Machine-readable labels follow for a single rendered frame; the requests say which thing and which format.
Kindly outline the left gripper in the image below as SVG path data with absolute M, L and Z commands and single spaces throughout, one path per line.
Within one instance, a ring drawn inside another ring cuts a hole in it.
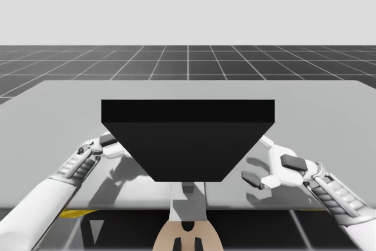
M 117 141 L 111 133 L 104 133 L 99 138 L 102 156 L 107 159 L 132 158 L 130 153 Z

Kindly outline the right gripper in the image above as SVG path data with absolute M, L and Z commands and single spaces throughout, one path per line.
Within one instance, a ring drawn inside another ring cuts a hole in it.
M 295 187 L 312 180 L 317 173 L 317 164 L 300 158 L 290 148 L 275 145 L 263 135 L 259 142 L 267 149 L 270 175 L 260 178 L 252 172 L 241 172 L 241 177 L 249 185 L 258 189 L 274 189 L 281 185 Z

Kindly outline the black screen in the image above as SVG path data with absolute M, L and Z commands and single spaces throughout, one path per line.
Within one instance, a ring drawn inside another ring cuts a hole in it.
M 105 99 L 102 125 L 157 182 L 221 182 L 275 122 L 273 100 Z

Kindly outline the grey stand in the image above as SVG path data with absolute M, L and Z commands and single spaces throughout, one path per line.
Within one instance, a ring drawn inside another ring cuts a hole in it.
M 175 182 L 171 186 L 169 220 L 201 222 L 207 220 L 204 182 Z

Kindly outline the tan robot part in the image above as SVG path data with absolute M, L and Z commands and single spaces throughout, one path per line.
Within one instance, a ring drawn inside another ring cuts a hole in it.
M 200 239 L 203 251 L 224 251 L 221 240 L 208 221 L 167 221 L 161 228 L 152 251 L 173 251 L 176 239 L 181 240 L 181 251 L 199 251 L 196 239 Z

